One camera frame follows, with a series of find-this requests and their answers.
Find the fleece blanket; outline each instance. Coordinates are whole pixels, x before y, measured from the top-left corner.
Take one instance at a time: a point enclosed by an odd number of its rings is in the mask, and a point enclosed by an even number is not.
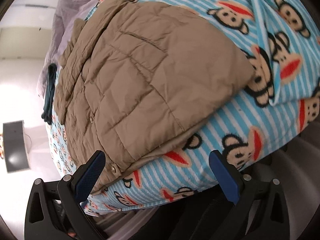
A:
[[[102,194],[90,195],[84,208],[88,214],[157,206],[212,187],[217,184],[208,164],[212,150],[244,169],[286,144],[319,114],[319,30],[299,0],[129,1],[161,1],[206,18],[243,51],[256,75],[183,148],[146,164]],[[63,176],[76,167],[54,110],[52,120],[47,126],[52,158]]]

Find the purple fabric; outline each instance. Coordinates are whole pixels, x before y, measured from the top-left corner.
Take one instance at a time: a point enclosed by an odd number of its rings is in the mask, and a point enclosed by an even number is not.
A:
[[[58,58],[65,50],[70,40],[73,22],[76,18],[84,19],[98,0],[59,0],[52,23],[52,41],[47,52],[44,67],[39,75],[36,87],[37,94],[44,98],[48,66],[58,65]]]

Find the bed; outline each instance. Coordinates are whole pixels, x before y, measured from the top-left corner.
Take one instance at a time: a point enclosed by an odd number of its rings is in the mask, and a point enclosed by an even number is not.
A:
[[[263,72],[267,76],[264,85],[248,85],[215,112],[184,147],[151,161],[101,194],[90,195],[84,207],[87,214],[99,216],[158,206],[213,187],[217,181],[208,164],[212,150],[219,150],[230,163],[243,170],[281,148],[318,116],[320,34],[299,0],[129,1],[162,1],[185,7],[206,18],[243,50],[252,65],[258,68],[256,84],[262,75],[259,74],[261,64],[269,65],[270,72]],[[76,17],[89,19],[101,2],[103,0],[88,0],[69,22]],[[279,16],[282,10],[296,13],[301,28],[290,28]],[[232,18],[231,22],[223,18],[227,12],[237,15],[235,25],[232,25]],[[62,34],[65,37],[60,38],[55,53],[51,51],[46,61],[62,54],[66,33]],[[284,54],[275,53],[276,46],[280,46]],[[292,69],[281,64],[285,56],[292,59]],[[51,156],[60,175],[75,172],[76,166],[66,143],[68,135],[54,109],[52,125],[47,125],[47,132]]]

